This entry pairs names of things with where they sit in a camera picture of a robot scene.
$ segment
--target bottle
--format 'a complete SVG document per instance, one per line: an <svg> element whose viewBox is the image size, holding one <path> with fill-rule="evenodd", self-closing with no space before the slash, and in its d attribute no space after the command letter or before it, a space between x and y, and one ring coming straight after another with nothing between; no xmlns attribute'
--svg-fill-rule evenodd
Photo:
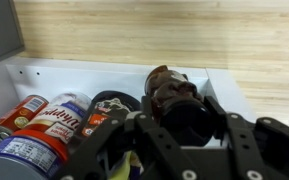
<svg viewBox="0 0 289 180"><path fill-rule="evenodd" d="M180 145L207 144L214 132L210 113L185 74L159 66L148 75L145 94L151 98L154 121Z"/></svg>

